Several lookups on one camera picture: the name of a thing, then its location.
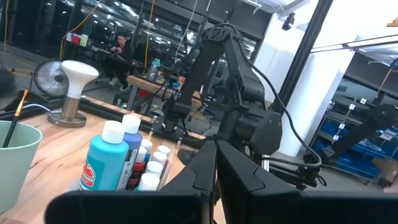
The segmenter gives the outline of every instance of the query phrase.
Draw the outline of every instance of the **paintbrush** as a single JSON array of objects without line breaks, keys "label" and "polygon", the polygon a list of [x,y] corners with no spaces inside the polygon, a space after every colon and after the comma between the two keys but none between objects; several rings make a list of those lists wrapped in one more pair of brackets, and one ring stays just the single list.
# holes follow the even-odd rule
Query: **paintbrush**
[{"label": "paintbrush", "polygon": [[18,108],[17,108],[17,110],[15,112],[15,116],[12,119],[12,122],[11,122],[11,125],[10,125],[10,129],[8,130],[8,133],[7,133],[7,136],[6,136],[6,140],[4,141],[4,144],[2,145],[2,147],[8,147],[8,144],[10,143],[12,134],[14,133],[15,126],[17,125],[17,121],[19,119],[19,116],[21,115],[22,106],[24,105],[24,100],[25,100],[25,97],[26,97],[27,93],[28,93],[28,91],[25,90],[24,91],[24,96],[22,97],[21,102],[19,103],[19,106],[18,106]]}]

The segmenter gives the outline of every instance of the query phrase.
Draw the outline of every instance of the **desk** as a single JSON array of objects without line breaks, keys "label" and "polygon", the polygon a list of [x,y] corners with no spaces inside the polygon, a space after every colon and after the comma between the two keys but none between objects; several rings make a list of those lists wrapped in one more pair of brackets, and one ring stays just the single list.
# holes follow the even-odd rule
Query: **desk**
[{"label": "desk", "polygon": [[[153,83],[149,80],[146,80],[143,77],[138,77],[138,76],[128,76],[127,77],[127,82],[132,85],[132,90],[131,94],[129,97],[129,101],[127,103],[127,108],[131,109],[131,106],[133,105],[137,91],[138,89],[146,90],[150,93],[156,93],[156,91],[160,88],[161,83]],[[157,96],[161,97],[163,95],[163,92],[165,90],[165,87],[162,87],[162,89],[157,93]],[[165,97],[169,98],[173,93],[173,90],[167,89]],[[200,94],[198,91],[195,91],[192,97],[192,106],[194,108],[199,108],[201,106],[201,100],[200,100]]]},{"label": "desk", "polygon": [[116,60],[118,62],[122,62],[122,63],[124,63],[124,64],[126,64],[126,65],[128,65],[130,67],[141,68],[141,67],[144,66],[143,63],[140,63],[140,62],[138,62],[136,60],[125,60],[125,59],[117,58],[117,57],[115,57],[115,54],[112,54],[111,52],[107,52],[105,50],[101,50],[100,48],[96,48],[97,49],[96,50],[96,49],[93,49],[92,46],[91,47],[89,47],[89,46],[84,47],[84,46],[81,46],[80,44],[76,44],[76,43],[67,41],[66,39],[64,41],[65,41],[65,43],[72,44],[73,46],[79,47],[82,50],[87,50],[87,51],[90,51],[90,52],[92,52],[94,54],[98,54],[98,55],[100,55],[102,57],[107,57],[107,58],[110,58],[112,60]]},{"label": "desk", "polygon": [[[90,100],[108,106],[106,103]],[[112,105],[108,107],[129,113]],[[48,203],[66,191],[73,180],[81,175],[90,139],[102,133],[105,122],[103,118],[81,113],[87,117],[87,123],[80,129],[54,126],[47,121],[46,114],[23,121],[41,130],[43,140],[30,165],[18,201],[13,208],[0,215],[1,224],[43,224],[43,215]],[[144,116],[141,116],[141,119],[150,120]],[[148,133],[141,134],[154,143],[153,149],[165,145],[173,150],[169,158],[172,166],[167,180],[173,179],[184,167],[177,158],[179,149],[176,144],[155,136],[150,137]],[[218,223],[225,223],[221,203],[215,208],[215,218]]]}]

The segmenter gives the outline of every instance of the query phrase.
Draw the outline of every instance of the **small paint bottle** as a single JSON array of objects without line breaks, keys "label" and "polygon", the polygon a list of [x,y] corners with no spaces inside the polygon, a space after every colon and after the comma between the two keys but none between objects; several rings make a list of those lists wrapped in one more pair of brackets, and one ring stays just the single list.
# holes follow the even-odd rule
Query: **small paint bottle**
[{"label": "small paint bottle", "polygon": [[161,152],[154,152],[150,160],[159,162],[160,164],[162,164],[162,166],[164,166],[167,161],[167,156]]},{"label": "small paint bottle", "polygon": [[143,174],[139,182],[138,191],[156,191],[160,179],[155,174]]},{"label": "small paint bottle", "polygon": [[145,156],[145,163],[147,164],[150,159],[150,155],[152,154],[152,146],[153,144],[151,143],[150,140],[143,139],[141,142],[141,146],[144,147],[147,150],[147,154]]},{"label": "small paint bottle", "polygon": [[147,150],[144,147],[140,147],[138,150],[136,162],[132,168],[132,174],[127,183],[127,190],[134,190],[140,181],[141,175],[145,170],[145,155],[147,154]]},{"label": "small paint bottle", "polygon": [[163,165],[156,161],[149,161],[147,164],[146,174],[155,174],[158,178],[162,175]]},{"label": "small paint bottle", "polygon": [[168,164],[169,164],[169,155],[170,155],[170,153],[171,153],[171,150],[170,150],[167,146],[158,146],[156,151],[157,151],[157,152],[161,152],[161,153],[163,153],[163,154],[165,154],[165,155],[167,156],[167,160],[165,161],[165,163],[164,163],[164,165],[163,165],[162,174],[161,174],[160,177],[159,177],[159,178],[162,178],[163,175],[164,175],[164,172],[166,171],[167,166],[168,166]]},{"label": "small paint bottle", "polygon": [[116,190],[129,145],[123,141],[124,126],[106,121],[102,135],[90,142],[80,190]]},{"label": "small paint bottle", "polygon": [[124,167],[120,174],[118,190],[125,190],[129,178],[132,174],[132,168],[138,150],[141,145],[142,135],[138,132],[141,119],[132,114],[126,114],[123,116],[122,124],[125,127],[125,134],[123,140],[129,144],[129,150],[124,161]]}]

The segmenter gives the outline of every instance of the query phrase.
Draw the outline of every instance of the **white pillar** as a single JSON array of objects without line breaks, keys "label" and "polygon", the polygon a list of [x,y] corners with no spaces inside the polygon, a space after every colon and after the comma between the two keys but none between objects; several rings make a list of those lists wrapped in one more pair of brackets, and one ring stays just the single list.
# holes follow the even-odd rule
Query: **white pillar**
[{"label": "white pillar", "polygon": [[[292,27],[290,30],[282,30],[283,21],[278,20],[273,14],[269,22],[264,40],[257,54],[254,65],[271,81],[276,91],[279,92],[294,55],[303,38],[304,31]],[[274,94],[266,81],[260,77],[265,88],[265,100],[274,101]]]},{"label": "white pillar", "polygon": [[[370,11],[371,8],[372,5],[367,1],[334,1],[315,46],[354,41],[362,27],[366,25],[366,16],[371,14],[368,14],[367,10]],[[308,58],[287,105],[296,131],[302,139],[307,140],[307,144],[310,140],[306,138],[308,131],[313,125],[319,124],[314,124],[314,119],[318,113],[325,112],[320,108],[322,102],[330,91],[335,91],[331,89],[333,82],[336,81],[337,74],[340,73],[342,76],[341,73],[345,72],[353,55],[353,52],[334,51],[311,54]],[[295,157],[302,145],[294,136],[286,115],[282,117],[282,128],[279,152]]]}]

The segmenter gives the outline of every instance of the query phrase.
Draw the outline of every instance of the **man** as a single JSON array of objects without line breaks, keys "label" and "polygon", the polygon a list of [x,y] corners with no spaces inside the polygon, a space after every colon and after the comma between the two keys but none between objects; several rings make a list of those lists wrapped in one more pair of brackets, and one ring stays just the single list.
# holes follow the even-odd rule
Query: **man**
[{"label": "man", "polygon": [[[111,52],[122,60],[131,60],[132,48],[126,45],[126,41],[127,35],[119,34],[118,42],[111,48]],[[120,84],[122,84],[120,91],[126,91],[130,87],[130,84],[127,82],[127,76],[125,75],[130,69],[128,65],[107,57],[102,62],[102,68],[111,79],[111,81],[109,81],[110,85],[114,85],[119,80]]]}]

